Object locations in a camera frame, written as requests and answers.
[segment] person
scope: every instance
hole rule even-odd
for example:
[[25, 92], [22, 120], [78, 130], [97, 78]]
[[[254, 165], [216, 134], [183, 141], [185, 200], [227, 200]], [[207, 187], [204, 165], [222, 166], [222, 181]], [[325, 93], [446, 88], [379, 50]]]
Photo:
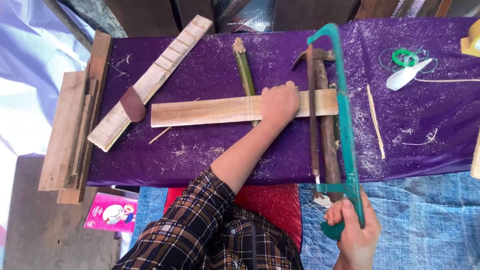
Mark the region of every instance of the person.
[[[162, 219], [147, 225], [113, 270], [303, 269], [299, 252], [284, 231], [233, 204], [260, 157], [299, 108], [292, 81], [264, 88], [262, 121], [191, 181]], [[335, 270], [372, 269], [381, 226], [363, 190], [361, 199], [363, 229], [348, 199], [336, 202], [324, 216], [330, 225], [345, 221]]]

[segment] stacked wooden boards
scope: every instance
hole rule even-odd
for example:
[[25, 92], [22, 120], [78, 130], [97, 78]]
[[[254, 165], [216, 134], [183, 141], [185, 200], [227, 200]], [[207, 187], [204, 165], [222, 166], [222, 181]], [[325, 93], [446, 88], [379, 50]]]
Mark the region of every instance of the stacked wooden boards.
[[[144, 104], [170, 77], [198, 40], [212, 26], [212, 23], [212, 21], [197, 15], [133, 85]], [[88, 140], [107, 152], [130, 123], [127, 113], [118, 102], [90, 133]]]
[[82, 203], [109, 61], [110, 35], [96, 31], [86, 71], [68, 72], [55, 111], [38, 189], [59, 190], [58, 203]]
[[[308, 91], [300, 91], [296, 117], [310, 116]], [[317, 115], [338, 114], [336, 89], [315, 91]], [[254, 121], [262, 119], [262, 96], [152, 104], [152, 127]]]

